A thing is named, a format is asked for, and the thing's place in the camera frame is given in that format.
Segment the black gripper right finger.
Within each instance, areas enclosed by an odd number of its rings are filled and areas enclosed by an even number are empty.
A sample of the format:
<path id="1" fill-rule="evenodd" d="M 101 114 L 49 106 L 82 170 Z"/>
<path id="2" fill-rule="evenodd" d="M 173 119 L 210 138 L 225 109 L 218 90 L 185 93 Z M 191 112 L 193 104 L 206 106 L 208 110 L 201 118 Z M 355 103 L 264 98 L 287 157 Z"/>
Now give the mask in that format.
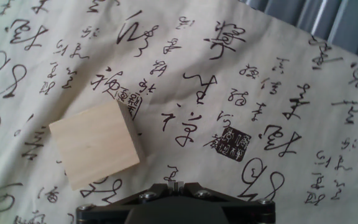
<path id="1" fill-rule="evenodd" d="M 195 223 L 275 223 L 275 202 L 265 198 L 246 202 L 197 182 L 177 182 L 175 195 L 181 200 L 179 214 Z"/>

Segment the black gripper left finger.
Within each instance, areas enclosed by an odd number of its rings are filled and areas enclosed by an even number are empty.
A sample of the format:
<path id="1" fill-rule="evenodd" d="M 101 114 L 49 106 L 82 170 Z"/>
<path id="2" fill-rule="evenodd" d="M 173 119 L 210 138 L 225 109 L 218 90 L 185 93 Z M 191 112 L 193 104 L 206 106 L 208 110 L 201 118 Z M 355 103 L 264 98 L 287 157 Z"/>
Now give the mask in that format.
<path id="1" fill-rule="evenodd" d="M 106 206 L 93 203 L 76 208 L 76 224 L 124 223 L 129 212 L 140 205 L 172 196 L 176 191 L 176 183 L 153 184 L 149 189 L 128 196 Z"/>

